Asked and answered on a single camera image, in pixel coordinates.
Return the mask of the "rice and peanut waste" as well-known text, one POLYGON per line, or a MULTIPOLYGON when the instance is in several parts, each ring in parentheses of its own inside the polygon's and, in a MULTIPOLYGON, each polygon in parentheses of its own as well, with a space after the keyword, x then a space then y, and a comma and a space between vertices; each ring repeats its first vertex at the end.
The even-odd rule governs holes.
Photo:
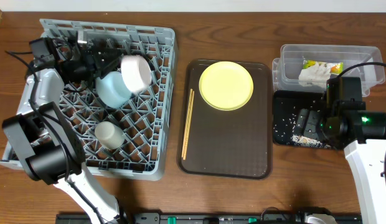
POLYGON ((296 136, 293 129, 301 109, 319 111, 324 108, 324 102, 319 99, 274 98, 273 99, 273 142, 285 146, 300 146, 312 148, 328 148, 321 140, 304 136, 296 136))

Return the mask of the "light blue bowl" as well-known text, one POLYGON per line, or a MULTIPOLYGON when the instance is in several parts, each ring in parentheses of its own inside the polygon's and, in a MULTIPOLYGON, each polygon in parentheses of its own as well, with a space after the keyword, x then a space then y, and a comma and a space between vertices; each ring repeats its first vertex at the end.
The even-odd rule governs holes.
POLYGON ((122 107, 132 96, 118 71, 110 72, 104 78, 96 78, 95 88, 101 101, 111 108, 122 107))

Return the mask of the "white pink bowl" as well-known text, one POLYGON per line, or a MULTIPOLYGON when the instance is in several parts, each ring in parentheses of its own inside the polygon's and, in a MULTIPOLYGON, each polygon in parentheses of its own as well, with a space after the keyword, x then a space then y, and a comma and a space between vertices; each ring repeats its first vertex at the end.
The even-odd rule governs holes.
POLYGON ((125 55, 121 59, 121 76, 130 92, 137 94, 150 86, 151 68, 140 55, 125 55))

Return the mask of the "white cup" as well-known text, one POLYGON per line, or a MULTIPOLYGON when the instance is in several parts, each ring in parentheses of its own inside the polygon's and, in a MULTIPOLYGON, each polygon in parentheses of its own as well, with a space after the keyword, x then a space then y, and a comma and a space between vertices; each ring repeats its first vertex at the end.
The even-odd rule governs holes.
POLYGON ((124 143, 123 131, 109 121, 96 125, 95 136, 100 144, 107 149, 117 149, 124 143))

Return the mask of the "yellow plate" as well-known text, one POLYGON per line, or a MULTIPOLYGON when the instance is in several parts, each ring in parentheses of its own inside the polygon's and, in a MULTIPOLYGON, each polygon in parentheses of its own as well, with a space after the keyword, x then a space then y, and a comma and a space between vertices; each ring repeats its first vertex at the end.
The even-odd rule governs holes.
POLYGON ((253 95, 253 78, 236 62, 215 62, 199 78, 199 92, 204 101, 221 111, 233 111, 248 103, 253 95))

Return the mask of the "green snack wrapper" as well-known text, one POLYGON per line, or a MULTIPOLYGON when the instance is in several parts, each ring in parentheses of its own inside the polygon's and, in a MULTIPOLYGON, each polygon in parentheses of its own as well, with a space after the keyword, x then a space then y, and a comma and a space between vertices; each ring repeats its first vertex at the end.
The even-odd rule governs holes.
POLYGON ((320 67, 324 67, 329 73, 339 75, 344 68, 344 63, 333 63, 333 62, 319 62, 315 60, 304 60, 303 69, 307 69, 309 67, 319 65, 320 67))

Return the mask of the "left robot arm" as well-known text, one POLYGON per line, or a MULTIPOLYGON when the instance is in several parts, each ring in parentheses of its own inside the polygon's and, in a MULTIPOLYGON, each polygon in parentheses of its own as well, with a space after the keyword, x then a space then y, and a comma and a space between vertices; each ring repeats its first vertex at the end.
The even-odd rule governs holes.
POLYGON ((119 64, 122 51, 101 44, 41 37, 29 42, 26 85, 15 116, 2 130, 24 172, 68 194, 92 223, 127 223, 118 199, 88 170, 79 137, 59 108, 69 83, 103 78, 119 64))

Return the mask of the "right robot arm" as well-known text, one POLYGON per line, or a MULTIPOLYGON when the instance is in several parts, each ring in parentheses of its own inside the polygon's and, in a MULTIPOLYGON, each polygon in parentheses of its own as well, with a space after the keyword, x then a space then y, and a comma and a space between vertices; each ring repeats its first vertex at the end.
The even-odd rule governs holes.
POLYGON ((361 80, 326 82, 325 106, 302 109, 293 134, 342 149, 354 177, 363 223, 386 223, 386 113, 371 112, 361 80))

